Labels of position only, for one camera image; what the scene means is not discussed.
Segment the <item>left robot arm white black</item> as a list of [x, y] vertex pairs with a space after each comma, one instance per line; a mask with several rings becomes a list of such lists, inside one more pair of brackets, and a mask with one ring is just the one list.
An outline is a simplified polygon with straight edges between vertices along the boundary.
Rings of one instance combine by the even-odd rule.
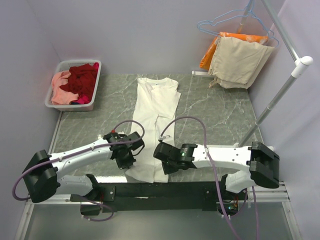
[[100, 161], [114, 160], [119, 169], [128, 169], [136, 162], [134, 151], [145, 143], [137, 133], [110, 132], [104, 137], [73, 150], [34, 154], [23, 171], [23, 181], [33, 203], [41, 203], [54, 195], [79, 195], [88, 201], [101, 200], [102, 186], [93, 174], [75, 176], [70, 173]]

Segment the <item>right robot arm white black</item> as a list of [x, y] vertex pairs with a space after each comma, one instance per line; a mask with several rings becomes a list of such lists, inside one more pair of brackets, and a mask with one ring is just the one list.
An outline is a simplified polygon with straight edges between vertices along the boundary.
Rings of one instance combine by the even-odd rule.
[[212, 158], [216, 168], [234, 170], [227, 174], [225, 184], [219, 187], [222, 198], [230, 200], [246, 188], [257, 185], [267, 189], [280, 186], [280, 157], [272, 146], [253, 142], [243, 147], [205, 147], [200, 144], [185, 143], [177, 148], [160, 142], [153, 157], [162, 163], [166, 175], [178, 170], [211, 167]]

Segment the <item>white floral print t-shirt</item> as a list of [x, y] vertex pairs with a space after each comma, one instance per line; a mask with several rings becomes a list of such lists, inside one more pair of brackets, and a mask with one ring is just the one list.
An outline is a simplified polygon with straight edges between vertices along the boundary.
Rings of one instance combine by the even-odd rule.
[[137, 100], [132, 119], [140, 123], [145, 134], [145, 147], [135, 157], [136, 162], [125, 174], [147, 183], [166, 183], [169, 176], [164, 173], [162, 162], [153, 157], [158, 139], [169, 123], [176, 118], [176, 110], [181, 97], [179, 83], [170, 78], [137, 79]]

